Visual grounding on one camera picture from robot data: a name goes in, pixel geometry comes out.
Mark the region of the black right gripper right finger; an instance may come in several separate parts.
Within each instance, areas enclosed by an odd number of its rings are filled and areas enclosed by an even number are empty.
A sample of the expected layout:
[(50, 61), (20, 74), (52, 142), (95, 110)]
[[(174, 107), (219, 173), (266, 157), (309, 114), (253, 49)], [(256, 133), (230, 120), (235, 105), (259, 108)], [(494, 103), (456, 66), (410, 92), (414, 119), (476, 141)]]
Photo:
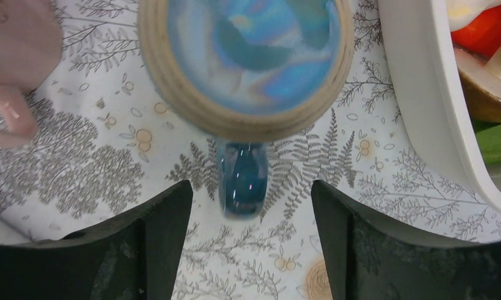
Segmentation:
[(501, 241), (424, 231), (321, 180), (311, 200), (334, 299), (501, 299)]

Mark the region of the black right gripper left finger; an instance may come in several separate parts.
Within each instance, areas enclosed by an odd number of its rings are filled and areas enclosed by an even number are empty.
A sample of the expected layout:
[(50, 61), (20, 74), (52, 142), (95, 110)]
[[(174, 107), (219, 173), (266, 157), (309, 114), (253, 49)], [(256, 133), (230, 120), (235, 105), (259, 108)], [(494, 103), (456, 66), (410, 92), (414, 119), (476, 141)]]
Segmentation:
[(62, 239), (0, 244), (0, 299), (170, 299), (192, 201), (184, 180)]

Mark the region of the light pink mug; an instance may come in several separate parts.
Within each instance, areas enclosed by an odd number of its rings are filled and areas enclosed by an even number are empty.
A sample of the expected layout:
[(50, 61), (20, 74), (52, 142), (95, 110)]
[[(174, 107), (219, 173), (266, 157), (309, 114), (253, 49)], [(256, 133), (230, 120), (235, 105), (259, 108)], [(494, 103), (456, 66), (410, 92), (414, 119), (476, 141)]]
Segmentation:
[(38, 88), (59, 64), (63, 32), (50, 1), (0, 1), (0, 147), (31, 141), (38, 123), (24, 93)]

